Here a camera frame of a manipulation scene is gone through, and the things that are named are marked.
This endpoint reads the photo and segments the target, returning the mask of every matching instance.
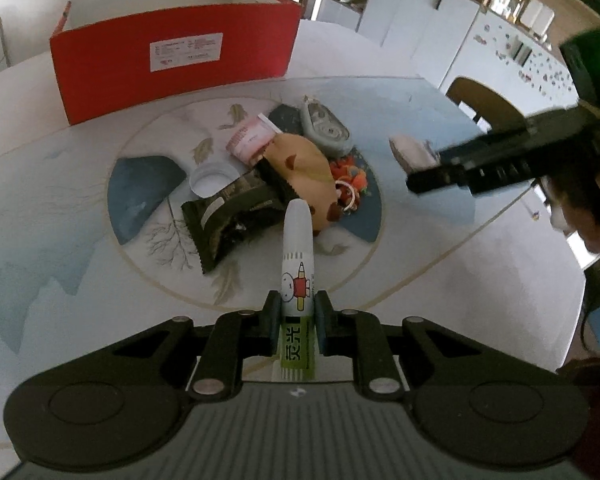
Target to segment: dark blue shape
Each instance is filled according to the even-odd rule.
[[[187,174],[167,156],[119,158],[109,179],[107,208],[120,245],[132,240]]]
[[[351,155],[356,161],[356,166],[364,168],[366,171],[366,181],[368,183],[366,190],[368,193],[360,197],[358,210],[351,214],[344,213],[338,225],[365,242],[375,242],[382,223],[380,190],[373,169],[366,163],[360,152],[353,148]]]

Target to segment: person's hand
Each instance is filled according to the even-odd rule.
[[[596,177],[596,182],[600,188],[600,174]],[[578,231],[587,251],[590,253],[600,253],[600,225],[596,223],[591,211],[573,207],[569,204],[568,200],[563,200],[560,205],[564,219],[567,221],[567,224]]]

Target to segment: pink object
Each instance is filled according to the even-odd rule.
[[[264,153],[271,139],[282,131],[263,114],[246,121],[229,140],[226,150],[238,160],[251,167]]]

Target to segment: black snack wrapper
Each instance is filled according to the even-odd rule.
[[[263,158],[215,195],[182,204],[203,274],[214,270],[235,245],[282,222],[295,198],[293,188]]]

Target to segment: orange plush toy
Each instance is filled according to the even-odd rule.
[[[329,162],[309,139],[294,134],[277,134],[264,157],[284,178],[311,211],[314,236],[342,216]]]

